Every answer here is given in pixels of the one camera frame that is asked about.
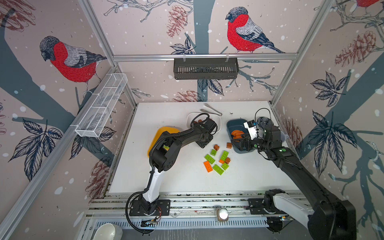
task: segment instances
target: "mounting plate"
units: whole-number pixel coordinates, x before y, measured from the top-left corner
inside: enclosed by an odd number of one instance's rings
[[[162,216],[169,216],[170,200],[166,200],[166,199],[158,200],[156,208],[157,207],[160,207],[160,209],[162,211],[161,212]],[[147,216],[146,214],[144,214],[144,210],[140,206],[139,200],[133,200],[132,201],[132,205],[131,205],[131,209],[129,211],[129,215],[131,217],[134,217],[134,216]],[[160,213],[159,213],[159,211],[157,209],[155,210],[155,212],[153,214],[151,214],[151,216],[159,216],[159,215],[160,215]]]

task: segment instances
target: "bird head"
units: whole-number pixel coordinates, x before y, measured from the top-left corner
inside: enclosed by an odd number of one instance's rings
[[[46,61],[48,59],[51,60],[51,61],[56,60],[53,48],[59,42],[60,41],[57,38],[55,38],[54,36],[45,37],[41,41],[41,43],[40,43],[40,51],[41,51],[41,56],[43,57],[44,61]]]
[[[230,23],[233,23],[235,21],[235,19],[242,14],[245,14],[245,15],[248,14],[248,11],[246,10],[246,8],[245,7],[235,7],[229,11],[229,13],[227,14],[227,17],[225,19],[228,20]]]

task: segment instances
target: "black wall basket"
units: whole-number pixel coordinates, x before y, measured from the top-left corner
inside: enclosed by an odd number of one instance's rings
[[[237,58],[175,58],[175,79],[234,79],[239,73]]]

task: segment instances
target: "white dot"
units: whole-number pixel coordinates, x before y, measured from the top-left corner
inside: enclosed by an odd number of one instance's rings
[[[56,195],[59,195],[62,191],[63,191],[63,187],[58,187],[58,188],[55,190],[55,194],[56,194]]]

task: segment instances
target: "orange lego brick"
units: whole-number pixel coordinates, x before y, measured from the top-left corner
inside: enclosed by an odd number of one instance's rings
[[[205,166],[205,168],[207,169],[208,172],[213,171],[213,169],[211,167],[211,164],[209,164],[208,161],[204,162],[204,166]]]

